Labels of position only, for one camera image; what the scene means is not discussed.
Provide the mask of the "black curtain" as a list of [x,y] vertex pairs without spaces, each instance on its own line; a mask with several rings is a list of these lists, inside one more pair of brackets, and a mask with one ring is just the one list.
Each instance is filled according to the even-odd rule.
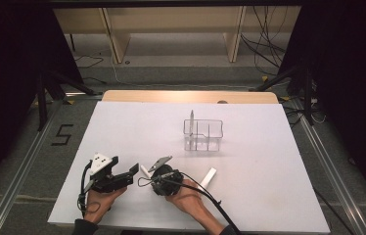
[[306,52],[316,93],[366,180],[366,0],[303,0],[283,71]]
[[54,10],[0,0],[0,163],[35,98],[36,80],[51,72],[82,81]]

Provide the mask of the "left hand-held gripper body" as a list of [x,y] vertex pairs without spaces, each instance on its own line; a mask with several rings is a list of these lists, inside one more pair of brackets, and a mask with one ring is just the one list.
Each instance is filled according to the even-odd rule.
[[91,161],[90,181],[86,186],[86,191],[94,190],[99,193],[111,193],[128,185],[120,182],[121,174],[112,174],[111,163],[112,157],[100,153],[94,155]]

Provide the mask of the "thin white pen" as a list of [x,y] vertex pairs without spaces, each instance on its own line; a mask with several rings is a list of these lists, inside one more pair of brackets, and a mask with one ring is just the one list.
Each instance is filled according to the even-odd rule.
[[148,170],[142,164],[140,165],[140,169],[147,178],[151,179],[152,175],[148,172]]

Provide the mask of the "silver pen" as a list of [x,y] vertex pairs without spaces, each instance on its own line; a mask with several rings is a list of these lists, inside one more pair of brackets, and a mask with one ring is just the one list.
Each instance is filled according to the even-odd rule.
[[189,150],[193,151],[195,147],[195,137],[194,137],[194,111],[191,111],[190,121],[189,121]]

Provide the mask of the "person's right hand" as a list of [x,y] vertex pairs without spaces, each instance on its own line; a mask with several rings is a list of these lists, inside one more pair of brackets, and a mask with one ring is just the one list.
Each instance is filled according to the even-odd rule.
[[166,196],[165,199],[192,217],[198,217],[205,211],[205,205],[199,193],[187,187],[181,187],[175,195]]

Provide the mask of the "white eraser block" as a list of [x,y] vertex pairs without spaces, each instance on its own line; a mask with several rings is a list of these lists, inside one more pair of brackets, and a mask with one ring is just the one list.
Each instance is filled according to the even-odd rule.
[[204,191],[209,182],[212,180],[212,178],[215,176],[216,174],[216,169],[214,167],[211,167],[208,171],[208,173],[206,174],[206,176],[203,178],[202,182],[200,183],[199,188]]

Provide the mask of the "light wooden desk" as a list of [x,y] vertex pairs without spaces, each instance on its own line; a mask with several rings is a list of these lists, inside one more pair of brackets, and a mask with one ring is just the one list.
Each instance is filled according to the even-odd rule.
[[293,30],[299,6],[79,8],[54,11],[65,34],[105,34],[120,64],[133,33],[220,33],[228,61],[237,60],[241,34],[264,24],[271,33]]

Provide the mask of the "clear plastic organizer box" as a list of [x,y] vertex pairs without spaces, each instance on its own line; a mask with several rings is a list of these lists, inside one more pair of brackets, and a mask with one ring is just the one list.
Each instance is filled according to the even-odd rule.
[[186,151],[220,150],[223,138],[223,121],[219,119],[185,119],[183,125]]

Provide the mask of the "black stand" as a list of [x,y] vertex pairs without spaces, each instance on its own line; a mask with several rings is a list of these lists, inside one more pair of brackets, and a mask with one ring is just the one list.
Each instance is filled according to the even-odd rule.
[[94,91],[86,87],[83,83],[74,81],[61,73],[52,70],[44,71],[36,79],[36,95],[39,109],[39,131],[45,127],[48,120],[45,92],[48,92],[54,101],[64,100],[67,97],[67,93],[62,88],[62,83],[65,83],[86,95],[102,95],[102,92]]
[[311,108],[311,98],[312,98],[312,73],[307,66],[297,65],[293,66],[288,70],[282,71],[277,74],[273,79],[264,82],[262,85],[256,88],[250,88],[252,92],[263,92],[273,85],[281,82],[285,78],[290,78],[290,84],[287,88],[287,92],[290,95],[296,95],[300,90],[304,92],[304,108],[303,114],[310,125],[313,124],[312,120],[312,108]]

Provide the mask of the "person's left hand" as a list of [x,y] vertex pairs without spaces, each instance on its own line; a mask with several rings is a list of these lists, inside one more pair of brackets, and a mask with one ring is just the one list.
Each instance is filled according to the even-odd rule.
[[94,224],[98,224],[109,211],[114,201],[126,190],[126,187],[111,193],[99,193],[97,191],[90,190],[87,195],[87,204],[83,219]]

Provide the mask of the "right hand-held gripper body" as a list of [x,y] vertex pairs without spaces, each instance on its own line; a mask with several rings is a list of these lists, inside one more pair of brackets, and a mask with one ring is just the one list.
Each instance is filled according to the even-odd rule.
[[171,159],[172,156],[159,158],[149,169],[151,185],[159,196],[175,195],[183,181],[183,174],[167,164]]

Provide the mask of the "aluminium floor rail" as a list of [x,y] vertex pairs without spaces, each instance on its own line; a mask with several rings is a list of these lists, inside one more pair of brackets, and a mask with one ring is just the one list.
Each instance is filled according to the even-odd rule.
[[356,204],[339,169],[335,166],[333,159],[328,153],[315,127],[310,124],[312,117],[305,118],[300,122],[307,138],[309,139],[320,164],[322,165],[332,188],[339,199],[345,212],[354,235],[366,235],[366,219],[362,210]]
[[28,150],[23,155],[22,161],[18,164],[18,169],[12,176],[9,186],[6,188],[4,194],[0,196],[0,230],[17,198],[20,190],[23,187],[25,179],[27,178],[30,169],[32,168],[37,155],[44,143],[44,140],[49,132],[53,120],[61,106],[62,101],[54,101],[49,107],[49,117],[40,130],[35,132],[34,137],[29,144]]

